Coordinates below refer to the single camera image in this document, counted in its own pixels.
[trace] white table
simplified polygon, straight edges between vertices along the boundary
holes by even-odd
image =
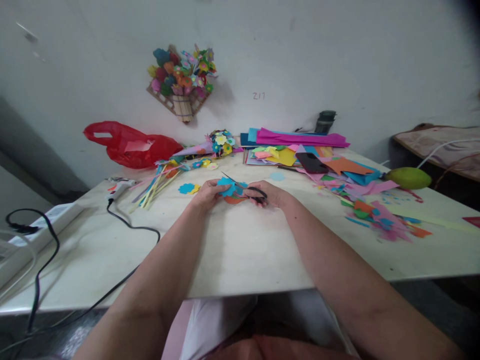
[[[388,171],[350,150],[338,153]],[[179,193],[178,188],[185,183],[201,185],[208,179],[220,178],[223,171],[237,181],[250,183],[264,179],[292,193],[388,281],[480,273],[480,230],[467,233],[425,223],[424,228],[433,235],[423,239],[411,236],[413,244],[403,240],[381,240],[372,229],[346,220],[349,208],[341,206],[337,197],[324,190],[323,196],[318,195],[319,190],[306,175],[276,166],[244,165],[242,158],[243,154],[237,153],[218,160],[216,170],[200,168],[179,175],[149,211],[139,208],[128,218],[134,226],[153,227],[163,235],[192,199],[192,195]],[[274,172],[281,172],[285,180],[270,180]],[[139,180],[152,174],[152,170],[126,169],[119,175]],[[106,212],[105,195],[111,186],[103,181],[78,200],[85,210],[60,233],[60,251],[41,277],[41,311],[88,308],[135,268],[155,245],[155,234],[130,230]],[[124,193],[111,209],[125,216],[142,189]],[[479,212],[429,188],[416,193],[424,203],[403,201],[401,206],[462,224],[467,224],[462,217],[480,216]],[[381,196],[367,196],[366,199],[371,202]],[[260,209],[248,201],[236,205],[220,201],[207,220],[202,244],[188,293],[190,298],[280,292],[313,286],[285,217],[278,209]],[[43,251],[40,265],[52,251],[53,244]],[[24,280],[0,305],[0,314],[29,312],[34,295],[32,283],[33,277]],[[111,305],[119,291],[101,306]]]

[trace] mobile phone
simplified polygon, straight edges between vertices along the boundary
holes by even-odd
[[[318,157],[311,152],[297,152],[296,158],[309,174],[326,174],[329,168],[322,164]]]

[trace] hand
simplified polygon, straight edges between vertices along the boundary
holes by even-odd
[[[198,205],[204,210],[210,210],[214,207],[217,199],[221,197],[219,193],[228,190],[231,185],[217,185],[220,179],[207,180],[198,190],[191,204]]]
[[[281,188],[276,187],[275,185],[272,185],[271,183],[265,180],[252,182],[248,184],[248,187],[254,187],[262,190],[267,196],[268,204],[272,204],[276,208],[283,207],[285,205],[285,202],[288,200],[288,198],[292,196],[285,190],[282,190]],[[255,191],[255,190],[244,190],[243,193],[249,197],[260,197],[260,198],[262,197],[262,194],[260,194],[258,191]],[[259,208],[264,207],[264,205],[257,203],[252,198],[250,199],[250,202],[252,204],[257,205]]]

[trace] green mango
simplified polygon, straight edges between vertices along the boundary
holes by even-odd
[[[390,170],[385,175],[386,180],[392,180],[402,189],[423,189],[432,183],[432,178],[425,171],[416,167],[399,167]]]

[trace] floor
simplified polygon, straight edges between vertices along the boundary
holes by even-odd
[[[417,310],[454,340],[472,358],[480,359],[480,314],[453,301],[435,282],[430,280],[395,283],[393,287]],[[40,335],[15,352],[0,355],[0,360],[46,359],[69,360],[90,330],[100,320],[105,310],[95,310],[65,329]],[[68,312],[39,314],[37,327],[46,327],[65,317]],[[0,321],[0,349],[22,338],[27,317],[6,316]],[[169,351],[163,360],[178,359],[175,351]]]

